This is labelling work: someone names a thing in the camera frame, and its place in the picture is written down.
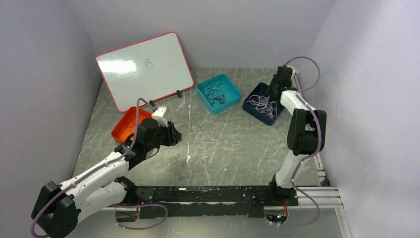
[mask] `tabletop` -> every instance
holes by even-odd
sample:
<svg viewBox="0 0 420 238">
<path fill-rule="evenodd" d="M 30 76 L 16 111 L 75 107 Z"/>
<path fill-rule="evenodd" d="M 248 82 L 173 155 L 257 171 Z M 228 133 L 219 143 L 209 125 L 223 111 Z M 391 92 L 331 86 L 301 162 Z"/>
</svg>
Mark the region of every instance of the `tabletop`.
<svg viewBox="0 0 420 238">
<path fill-rule="evenodd" d="M 283 110 L 274 124 L 267 126 L 242 110 L 242 104 L 260 82 L 269 84 L 276 69 L 193 67 L 191 73 L 195 85 L 225 73 L 242 93 L 241 102 L 212 115 L 195 86 L 182 92 L 181 98 L 174 95 L 156 101 L 157 107 L 171 110 L 167 119 L 174 122 L 183 139 L 176 146 L 162 146 L 156 156 L 125 176 L 136 185 L 267 185 L 286 158 L 291 115 Z M 118 146 L 111 131 L 123 115 L 103 82 L 74 176 L 103 160 Z M 319 185 L 315 163 L 309 161 L 301 169 L 297 185 Z"/>
</svg>

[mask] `orange bin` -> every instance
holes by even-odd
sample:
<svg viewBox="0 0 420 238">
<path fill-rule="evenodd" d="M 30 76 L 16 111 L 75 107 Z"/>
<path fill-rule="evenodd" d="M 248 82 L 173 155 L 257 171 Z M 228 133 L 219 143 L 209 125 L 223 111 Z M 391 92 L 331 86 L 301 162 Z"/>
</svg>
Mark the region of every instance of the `orange bin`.
<svg viewBox="0 0 420 238">
<path fill-rule="evenodd" d="M 139 124 L 145 118 L 152 118 L 152 114 L 139 109 Z M 123 143 L 130 134 L 134 133 L 136 129 L 136 107 L 130 107 L 125 115 L 121 118 L 111 135 L 118 143 Z"/>
</svg>

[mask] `gray wall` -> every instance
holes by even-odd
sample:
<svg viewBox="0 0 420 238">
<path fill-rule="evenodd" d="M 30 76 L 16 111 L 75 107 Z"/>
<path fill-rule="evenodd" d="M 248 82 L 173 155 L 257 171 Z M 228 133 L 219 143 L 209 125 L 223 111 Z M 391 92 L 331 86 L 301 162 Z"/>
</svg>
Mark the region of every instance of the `gray wall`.
<svg viewBox="0 0 420 238">
<path fill-rule="evenodd" d="M 190 66 L 276 68 L 308 52 L 335 0 L 70 0 L 104 53 L 169 31 Z"/>
<path fill-rule="evenodd" d="M 328 113 L 323 163 L 354 238 L 420 237 L 420 2 L 338 0 L 308 56 Z M 302 66 L 312 84 L 315 68 Z"/>
<path fill-rule="evenodd" d="M 101 83 L 67 1 L 0 2 L 0 237 L 30 237 L 43 184 L 73 172 Z"/>
</svg>

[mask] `dark blue bin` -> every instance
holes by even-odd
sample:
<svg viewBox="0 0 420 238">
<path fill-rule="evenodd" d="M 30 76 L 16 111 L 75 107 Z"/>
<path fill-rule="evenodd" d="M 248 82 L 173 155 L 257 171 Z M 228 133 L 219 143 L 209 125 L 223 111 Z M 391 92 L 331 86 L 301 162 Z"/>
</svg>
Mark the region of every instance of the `dark blue bin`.
<svg viewBox="0 0 420 238">
<path fill-rule="evenodd" d="M 266 125 L 273 125 L 274 121 L 277 119 L 278 115 L 280 115 L 281 111 L 283 110 L 283 106 L 280 103 L 276 103 L 276 109 L 277 109 L 277 113 L 274 114 L 273 119 L 267 117 L 266 115 L 260 113 L 259 111 L 257 111 L 255 109 L 255 106 L 252 105 L 251 103 L 249 103 L 249 98 L 252 95 L 258 95 L 258 96 L 265 96 L 268 97 L 268 94 L 266 93 L 268 88 L 268 85 L 266 85 L 265 83 L 259 83 L 255 89 L 253 89 L 253 91 L 248 95 L 248 97 L 244 100 L 244 104 L 242 105 L 242 109 L 246 112 L 248 112 L 249 114 L 251 114 L 253 117 L 257 118 L 258 120 L 262 121 L 264 124 Z M 269 99 L 268 102 L 271 103 L 275 100 L 273 99 Z"/>
</svg>

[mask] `white cable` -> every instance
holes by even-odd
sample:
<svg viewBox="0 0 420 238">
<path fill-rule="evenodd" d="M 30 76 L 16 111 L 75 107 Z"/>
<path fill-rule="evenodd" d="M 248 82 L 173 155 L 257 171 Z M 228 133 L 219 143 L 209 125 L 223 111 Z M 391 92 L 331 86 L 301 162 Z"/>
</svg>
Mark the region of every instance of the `white cable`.
<svg viewBox="0 0 420 238">
<path fill-rule="evenodd" d="M 260 95 L 251 95 L 246 103 L 250 103 L 251 105 L 255 106 L 255 110 L 257 110 L 257 112 L 270 119 L 273 119 L 277 117 L 277 103 L 275 101 L 268 102 L 269 100 L 270 96 L 266 97 Z"/>
</svg>

